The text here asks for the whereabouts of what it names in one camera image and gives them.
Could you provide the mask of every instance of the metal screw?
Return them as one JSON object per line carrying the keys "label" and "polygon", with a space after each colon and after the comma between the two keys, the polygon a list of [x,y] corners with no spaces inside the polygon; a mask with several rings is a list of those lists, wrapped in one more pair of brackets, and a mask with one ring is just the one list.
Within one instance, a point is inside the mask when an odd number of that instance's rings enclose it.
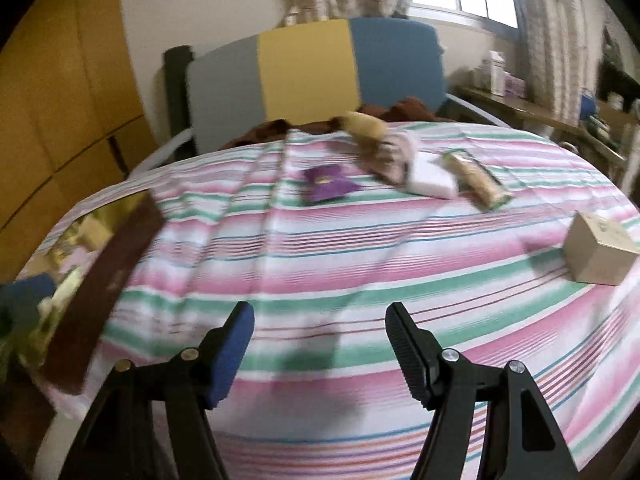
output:
{"label": "metal screw", "polygon": [[185,348],[182,352],[180,352],[180,357],[183,361],[195,361],[200,353],[195,348]]}
{"label": "metal screw", "polygon": [[521,374],[524,372],[525,367],[520,361],[509,361],[509,368],[511,371],[516,372],[517,374]]}
{"label": "metal screw", "polygon": [[455,363],[458,359],[460,359],[460,354],[453,348],[445,348],[442,351],[442,358],[445,361],[449,361],[450,363]]}
{"label": "metal screw", "polygon": [[131,368],[131,361],[128,359],[120,359],[116,364],[113,365],[117,372],[126,372]]}

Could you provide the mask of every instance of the striped bedsheet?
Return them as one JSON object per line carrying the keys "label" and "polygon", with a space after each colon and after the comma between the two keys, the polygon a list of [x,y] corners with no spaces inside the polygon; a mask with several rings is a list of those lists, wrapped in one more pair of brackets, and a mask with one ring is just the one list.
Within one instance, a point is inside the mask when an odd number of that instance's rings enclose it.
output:
{"label": "striped bedsheet", "polygon": [[[409,478],[431,413],[411,398],[386,339],[386,306],[402,301],[473,362],[523,361],[584,466],[640,399],[640,266],[618,287],[574,283],[561,245],[576,210],[622,222],[640,241],[636,208],[586,161],[527,132],[395,128],[420,136],[423,151],[468,149],[514,200],[481,213],[468,192],[405,194],[358,168],[346,134],[295,130],[105,189],[39,250],[85,212],[146,188],[168,222],[108,321],[84,393],[44,385],[52,402],[83,416],[115,360],[166,360],[248,300],[254,337],[209,414],[230,477]],[[302,170],[334,163],[362,190],[305,205]],[[476,477],[485,415],[479,402],[465,479]]]}

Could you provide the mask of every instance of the purple packet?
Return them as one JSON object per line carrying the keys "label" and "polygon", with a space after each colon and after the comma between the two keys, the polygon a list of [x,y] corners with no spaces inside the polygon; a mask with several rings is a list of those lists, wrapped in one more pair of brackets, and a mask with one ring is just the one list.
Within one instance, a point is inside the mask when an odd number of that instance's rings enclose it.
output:
{"label": "purple packet", "polygon": [[316,166],[303,172],[309,186],[309,202],[321,202],[357,191],[360,186],[342,173],[340,164]]}

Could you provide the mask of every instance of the headboard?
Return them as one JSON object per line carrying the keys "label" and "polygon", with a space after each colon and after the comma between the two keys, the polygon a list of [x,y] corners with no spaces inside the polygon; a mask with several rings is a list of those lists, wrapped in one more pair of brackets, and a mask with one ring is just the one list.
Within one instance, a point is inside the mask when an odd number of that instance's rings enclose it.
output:
{"label": "headboard", "polygon": [[435,30],[399,18],[268,30],[197,57],[186,81],[199,153],[264,121],[324,121],[363,103],[389,107],[407,96],[436,111],[445,100]]}

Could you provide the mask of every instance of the small box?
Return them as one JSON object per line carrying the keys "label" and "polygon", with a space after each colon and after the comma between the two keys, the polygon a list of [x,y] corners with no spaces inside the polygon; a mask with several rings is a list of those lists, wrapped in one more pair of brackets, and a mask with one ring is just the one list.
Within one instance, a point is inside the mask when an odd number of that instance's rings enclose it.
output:
{"label": "small box", "polygon": [[504,54],[490,50],[482,60],[482,72],[487,89],[494,95],[504,95]]}
{"label": "small box", "polygon": [[577,212],[562,246],[576,282],[619,285],[638,257],[638,247],[618,222]]}
{"label": "small box", "polygon": [[504,73],[504,95],[505,97],[517,97],[524,99],[526,85],[522,79]]}

